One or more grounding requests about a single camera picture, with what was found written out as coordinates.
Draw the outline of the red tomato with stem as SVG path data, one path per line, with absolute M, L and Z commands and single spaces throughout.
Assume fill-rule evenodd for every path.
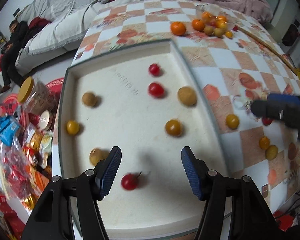
M 142 172 L 125 174 L 121 179 L 122 188 L 127 191 L 135 190 L 139 185 L 141 175 Z

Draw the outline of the yellow tomato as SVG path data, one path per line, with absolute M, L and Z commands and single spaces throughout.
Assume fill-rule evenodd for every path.
M 230 129 L 237 129 L 239 126 L 239 118 L 237 115 L 228 114 L 226 116 L 225 123 Z
M 266 151 L 270 146 L 270 140 L 268 137 L 263 136 L 259 139 L 259 147 L 260 149 Z
M 66 124 L 66 130 L 69 135 L 76 135 L 80 130 L 80 124 L 75 120 L 69 120 Z
M 224 33 L 224 35 L 225 35 L 227 38 L 230 38 L 230 39 L 233 38 L 233 33 L 232 33 L 231 31 L 226 31 L 226 32 Z

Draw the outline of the large brown longan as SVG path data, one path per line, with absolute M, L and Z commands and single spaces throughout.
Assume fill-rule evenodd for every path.
M 197 103 L 197 95 L 192 87 L 184 86 L 178 90 L 178 99 L 185 106 L 193 106 Z

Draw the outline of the yellow-brown fruit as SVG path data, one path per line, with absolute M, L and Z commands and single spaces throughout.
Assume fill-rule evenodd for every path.
M 165 124 L 165 131 L 168 135 L 179 137 L 183 133 L 183 125 L 177 119 L 171 119 Z

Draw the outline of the red cherry tomato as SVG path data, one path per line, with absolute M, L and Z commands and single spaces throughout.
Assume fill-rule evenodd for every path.
M 155 98 L 162 98 L 165 95 L 165 89 L 157 82 L 150 83 L 148 93 Z

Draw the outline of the red tomato at bottom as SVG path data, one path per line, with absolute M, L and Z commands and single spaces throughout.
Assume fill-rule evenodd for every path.
M 264 126 L 269 126 L 272 122 L 273 122 L 273 119 L 266 118 L 266 117 L 263 117 L 263 118 L 262 118 L 262 124 L 263 124 Z

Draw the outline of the yellow tomato beside tray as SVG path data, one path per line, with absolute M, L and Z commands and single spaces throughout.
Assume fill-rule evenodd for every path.
M 230 129 L 237 129 L 239 126 L 239 118 L 237 115 L 228 114 L 226 116 L 225 123 Z

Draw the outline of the pile of snack packets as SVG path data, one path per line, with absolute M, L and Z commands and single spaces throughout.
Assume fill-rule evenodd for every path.
M 0 225 L 21 237 L 25 224 L 51 180 L 53 118 L 41 129 L 41 117 L 24 111 L 16 94 L 0 103 L 0 117 L 13 116 L 21 128 L 8 147 L 0 141 Z

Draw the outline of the yellow tomato below bowl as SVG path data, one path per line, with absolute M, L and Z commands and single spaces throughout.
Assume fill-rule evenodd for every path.
M 233 33 L 232 33 L 231 31 L 226 31 L 226 32 L 224 33 L 224 35 L 225 35 L 227 38 L 230 38 L 230 39 L 233 38 Z

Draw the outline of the yellow fruit in bowl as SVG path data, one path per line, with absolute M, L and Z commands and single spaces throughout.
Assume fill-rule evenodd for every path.
M 216 27 L 221 29 L 224 33 L 228 31 L 228 23 L 224 21 L 217 21 Z

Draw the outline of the orange in bowl right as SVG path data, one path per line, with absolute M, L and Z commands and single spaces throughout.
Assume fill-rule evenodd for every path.
M 220 22 L 227 22 L 228 21 L 228 19 L 223 15 L 217 16 L 217 20 L 220 21 Z

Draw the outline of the orange in bowl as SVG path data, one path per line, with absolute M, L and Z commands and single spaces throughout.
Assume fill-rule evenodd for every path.
M 223 15 L 217 16 L 217 20 L 220 21 L 220 22 L 227 22 L 228 21 L 228 19 Z
M 205 11 L 202 13 L 202 20 L 205 22 L 205 23 L 210 23 L 212 22 L 213 20 L 215 19 L 215 17 L 208 11 Z

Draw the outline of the orange in bowl left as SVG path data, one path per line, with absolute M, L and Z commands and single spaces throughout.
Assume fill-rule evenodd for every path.
M 212 22 L 213 20 L 215 19 L 215 17 L 208 11 L 205 11 L 202 13 L 202 20 L 205 22 L 205 23 L 210 23 Z

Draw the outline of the orange mandarin far left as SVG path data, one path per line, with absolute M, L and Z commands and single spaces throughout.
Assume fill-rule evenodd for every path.
M 173 35 L 183 36 L 186 33 L 186 26 L 182 22 L 172 22 L 170 30 Z

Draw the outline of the white tray box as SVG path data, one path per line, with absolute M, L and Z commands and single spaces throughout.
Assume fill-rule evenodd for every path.
M 157 63 L 161 75 L 148 68 Z M 148 93 L 150 83 L 165 89 L 162 98 Z M 192 87 L 197 103 L 185 106 L 178 99 L 181 87 Z M 82 95 L 94 93 L 94 107 Z M 183 133 L 173 137 L 165 124 L 177 119 Z M 66 124 L 80 124 L 69 135 Z M 92 149 L 118 146 L 122 160 L 109 194 L 98 203 L 111 239 L 154 239 L 178 236 L 196 229 L 204 203 L 192 193 L 181 163 L 181 150 L 189 146 L 198 159 L 227 174 L 217 122 L 191 67 L 171 40 L 140 43 L 104 53 L 66 71 L 58 117 L 61 174 L 76 177 L 92 167 Z M 127 191 L 121 179 L 142 172 L 138 187 Z

